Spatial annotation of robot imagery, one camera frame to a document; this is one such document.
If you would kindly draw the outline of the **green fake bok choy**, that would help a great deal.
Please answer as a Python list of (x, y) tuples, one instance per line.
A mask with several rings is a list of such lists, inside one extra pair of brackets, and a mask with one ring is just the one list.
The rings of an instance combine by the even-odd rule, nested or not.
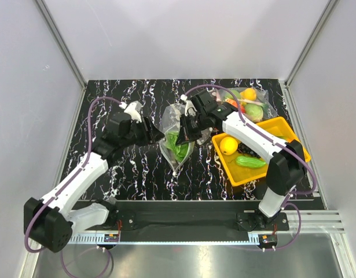
[(182, 162), (188, 153), (189, 144), (183, 144), (176, 146), (175, 141), (177, 139), (177, 131), (169, 131), (165, 134), (166, 143), (165, 146), (167, 149), (171, 150), (175, 159), (179, 162)]

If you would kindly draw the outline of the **clear zip bag with lemon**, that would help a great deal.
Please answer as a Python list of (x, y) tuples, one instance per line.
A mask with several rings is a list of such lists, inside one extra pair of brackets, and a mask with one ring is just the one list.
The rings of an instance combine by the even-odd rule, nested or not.
[(179, 169), (189, 159), (194, 148), (193, 142), (182, 145), (176, 144), (180, 130), (180, 116), (184, 113), (184, 110), (183, 104), (169, 105), (163, 112), (160, 125), (160, 131), (164, 134), (164, 138), (160, 140), (159, 147), (173, 171), (173, 176), (178, 174)]

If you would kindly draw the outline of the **yellow fake lemon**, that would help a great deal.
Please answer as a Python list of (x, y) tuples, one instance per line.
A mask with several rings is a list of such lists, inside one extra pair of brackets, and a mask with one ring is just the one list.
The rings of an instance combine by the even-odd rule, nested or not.
[(238, 142), (233, 137), (225, 137), (219, 144), (219, 150), (224, 155), (232, 155), (237, 152)]

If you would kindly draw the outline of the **clear zip bag with mushroom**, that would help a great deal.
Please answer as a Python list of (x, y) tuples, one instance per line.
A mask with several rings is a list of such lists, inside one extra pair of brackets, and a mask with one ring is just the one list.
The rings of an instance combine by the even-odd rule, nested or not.
[[(213, 97), (215, 100), (217, 100), (217, 93), (218, 93), (218, 90), (217, 89), (207, 89), (207, 91), (209, 92), (210, 96)], [(196, 141), (196, 143), (198, 145), (203, 145), (207, 140), (209, 140), (209, 138), (211, 137), (211, 134), (213, 132), (213, 128), (212, 127), (209, 127), (205, 130), (203, 130), (201, 132), (201, 137)]]

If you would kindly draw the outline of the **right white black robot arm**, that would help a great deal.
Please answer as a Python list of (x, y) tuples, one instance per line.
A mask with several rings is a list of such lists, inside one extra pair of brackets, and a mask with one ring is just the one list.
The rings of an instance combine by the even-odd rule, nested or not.
[(276, 223), (276, 214), (283, 207), (287, 195), (306, 174), (307, 164), (303, 146), (297, 140), (287, 142), (247, 119), (239, 106), (217, 102), (211, 93), (199, 86), (200, 92), (191, 96), (183, 94), (181, 101), (185, 112), (180, 117), (177, 145), (198, 140), (203, 130), (213, 128), (222, 131), (255, 151), (268, 165), (267, 190), (255, 215), (261, 229), (269, 229)]

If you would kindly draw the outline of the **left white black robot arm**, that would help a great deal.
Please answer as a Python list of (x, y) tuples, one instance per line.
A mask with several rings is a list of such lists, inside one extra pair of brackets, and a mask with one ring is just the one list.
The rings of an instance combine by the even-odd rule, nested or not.
[(74, 205), (97, 178), (116, 164), (125, 148), (151, 145), (163, 137), (149, 117), (125, 112), (112, 115), (90, 151), (70, 174), (39, 200), (32, 197), (26, 201), (24, 245), (27, 251), (35, 252), (29, 240), (57, 253), (73, 235), (88, 228), (101, 225), (112, 229), (118, 221), (114, 205), (96, 201), (79, 210), (74, 210)]

